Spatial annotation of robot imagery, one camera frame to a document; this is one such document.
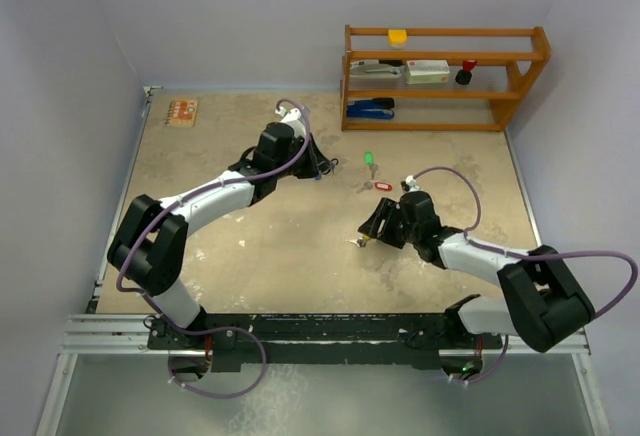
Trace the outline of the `black s-shaped carabiner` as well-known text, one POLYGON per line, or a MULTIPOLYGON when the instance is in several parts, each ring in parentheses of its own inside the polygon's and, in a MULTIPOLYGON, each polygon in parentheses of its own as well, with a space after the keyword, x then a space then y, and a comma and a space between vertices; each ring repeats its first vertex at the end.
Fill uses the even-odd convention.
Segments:
POLYGON ((331 159, 324 160, 320 166, 321 174, 328 175, 333 173, 338 165, 339 165, 338 158, 331 158, 331 159))

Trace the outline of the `yellow tagged key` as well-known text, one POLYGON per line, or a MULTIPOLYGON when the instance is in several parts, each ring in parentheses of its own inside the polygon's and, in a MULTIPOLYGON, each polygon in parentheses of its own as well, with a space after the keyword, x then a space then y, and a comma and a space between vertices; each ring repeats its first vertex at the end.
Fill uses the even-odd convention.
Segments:
POLYGON ((364 248, 367 243, 370 241, 370 238, 366 237, 366 236, 361 236, 355 239, 348 239, 347 242, 350 244, 353 244, 359 248, 364 248))

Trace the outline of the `green tagged key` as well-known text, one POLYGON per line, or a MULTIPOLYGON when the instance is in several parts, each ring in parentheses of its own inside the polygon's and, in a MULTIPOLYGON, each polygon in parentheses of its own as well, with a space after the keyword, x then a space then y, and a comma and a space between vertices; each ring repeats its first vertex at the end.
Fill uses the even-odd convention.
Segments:
POLYGON ((378 165, 376 164, 374 155, 371 151, 366 151, 364 153, 364 163, 368 167, 370 179, 374 180, 378 171, 378 165))

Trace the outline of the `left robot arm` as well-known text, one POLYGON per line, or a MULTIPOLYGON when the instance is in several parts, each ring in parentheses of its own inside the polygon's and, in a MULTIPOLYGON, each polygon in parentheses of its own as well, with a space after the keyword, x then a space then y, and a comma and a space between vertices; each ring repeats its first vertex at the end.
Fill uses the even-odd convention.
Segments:
POLYGON ((214 180, 161 200, 146 194, 134 198, 107 261, 173 322, 171 337, 184 348, 194 348, 205 338, 206 311, 180 281, 188 238, 233 211, 257 204, 275 191, 280 179, 318 179, 337 163, 292 122, 270 123, 258 143, 214 180))

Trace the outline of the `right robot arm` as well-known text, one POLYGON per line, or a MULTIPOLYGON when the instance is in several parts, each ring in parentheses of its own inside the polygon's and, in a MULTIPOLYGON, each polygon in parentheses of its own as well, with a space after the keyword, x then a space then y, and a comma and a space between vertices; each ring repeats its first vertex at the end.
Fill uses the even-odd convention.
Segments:
POLYGON ((518 253, 467 238, 441 223, 428 193, 405 193, 399 201, 383 198, 358 232, 389 246, 411 245, 425 262, 463 272, 500 288, 497 299, 474 296, 445 322, 446 339, 467 347, 480 334, 519 337, 544 353, 593 321, 594 306, 572 272, 550 246, 518 253))

